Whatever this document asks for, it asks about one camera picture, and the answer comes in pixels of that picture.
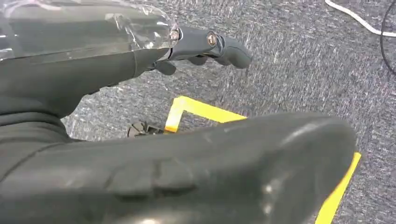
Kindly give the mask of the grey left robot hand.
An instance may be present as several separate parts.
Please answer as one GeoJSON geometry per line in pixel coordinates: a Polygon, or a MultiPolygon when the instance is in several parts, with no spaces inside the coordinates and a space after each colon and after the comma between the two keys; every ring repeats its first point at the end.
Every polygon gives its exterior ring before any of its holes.
{"type": "Polygon", "coordinates": [[[356,133],[275,113],[173,134],[71,138],[82,97],[172,61],[247,68],[247,49],[130,0],[0,3],[3,224],[304,224],[346,175],[356,133]]]}

